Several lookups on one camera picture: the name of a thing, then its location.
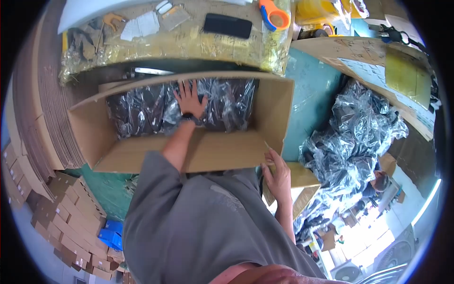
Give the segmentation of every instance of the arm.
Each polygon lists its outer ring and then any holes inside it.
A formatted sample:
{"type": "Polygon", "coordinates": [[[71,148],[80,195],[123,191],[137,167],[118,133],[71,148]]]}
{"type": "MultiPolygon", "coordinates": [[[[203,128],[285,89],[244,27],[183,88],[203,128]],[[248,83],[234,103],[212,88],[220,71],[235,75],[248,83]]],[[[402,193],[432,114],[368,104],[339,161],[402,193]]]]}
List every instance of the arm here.
{"type": "Polygon", "coordinates": [[[265,182],[277,201],[275,218],[290,240],[296,244],[295,234],[293,233],[293,201],[290,193],[290,169],[284,162],[284,159],[273,149],[270,149],[269,153],[265,153],[265,159],[267,162],[274,163],[276,166],[276,172],[272,175],[268,166],[261,164],[265,182]]]}
{"type": "MultiPolygon", "coordinates": [[[[197,96],[197,83],[192,81],[192,91],[189,89],[189,82],[185,81],[184,86],[179,82],[180,95],[173,91],[175,98],[180,105],[182,114],[192,114],[196,119],[200,119],[205,112],[207,105],[207,97],[205,96],[202,102],[199,102],[197,96]]],[[[177,170],[181,169],[188,152],[189,141],[196,125],[193,121],[184,121],[180,124],[177,131],[172,135],[162,150],[164,158],[167,159],[177,170]]]]}

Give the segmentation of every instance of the black phone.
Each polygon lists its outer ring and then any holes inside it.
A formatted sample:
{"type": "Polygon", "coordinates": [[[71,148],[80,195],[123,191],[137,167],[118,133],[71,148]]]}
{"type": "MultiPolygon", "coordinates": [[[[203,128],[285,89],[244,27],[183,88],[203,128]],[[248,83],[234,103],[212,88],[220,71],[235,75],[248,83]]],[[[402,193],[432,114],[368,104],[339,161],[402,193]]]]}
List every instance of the black phone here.
{"type": "Polygon", "coordinates": [[[226,15],[208,13],[203,24],[203,31],[248,39],[252,31],[252,22],[226,15]]]}

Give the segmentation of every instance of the dark items in plastic bags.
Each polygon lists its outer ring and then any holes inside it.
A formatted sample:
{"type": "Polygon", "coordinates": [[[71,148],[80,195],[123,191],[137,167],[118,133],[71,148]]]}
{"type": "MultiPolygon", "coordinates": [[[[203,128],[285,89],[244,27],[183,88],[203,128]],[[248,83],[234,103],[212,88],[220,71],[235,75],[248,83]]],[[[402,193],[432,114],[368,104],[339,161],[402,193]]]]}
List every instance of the dark items in plastic bags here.
{"type": "Polygon", "coordinates": [[[302,218],[332,218],[362,197],[375,178],[378,156],[394,139],[407,137],[408,128],[389,101],[350,79],[336,97],[330,126],[314,131],[300,146],[300,161],[322,183],[302,212],[302,218]]]}
{"type": "MultiPolygon", "coordinates": [[[[244,131],[252,111],[259,80],[202,78],[197,80],[199,100],[208,97],[203,125],[210,131],[244,131]]],[[[171,134],[181,120],[173,94],[178,83],[135,88],[108,97],[109,115],[120,139],[155,133],[171,134]]]]}

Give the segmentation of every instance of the person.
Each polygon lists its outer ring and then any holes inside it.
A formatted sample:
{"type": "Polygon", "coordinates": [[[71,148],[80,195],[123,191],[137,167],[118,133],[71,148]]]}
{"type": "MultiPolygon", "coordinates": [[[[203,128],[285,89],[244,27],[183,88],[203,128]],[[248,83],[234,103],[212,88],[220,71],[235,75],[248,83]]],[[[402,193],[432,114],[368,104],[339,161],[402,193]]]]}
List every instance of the person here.
{"type": "Polygon", "coordinates": [[[363,190],[363,197],[373,197],[375,193],[383,192],[391,185],[391,180],[388,174],[381,170],[380,163],[377,162],[374,171],[375,179],[368,182],[363,190]]]}
{"type": "Polygon", "coordinates": [[[295,245],[290,170],[269,149],[262,164],[277,200],[263,203],[254,169],[180,181],[188,144],[207,104],[197,84],[174,93],[183,117],[162,151],[147,153],[124,222],[123,252],[135,281],[144,283],[334,283],[295,245]]]}

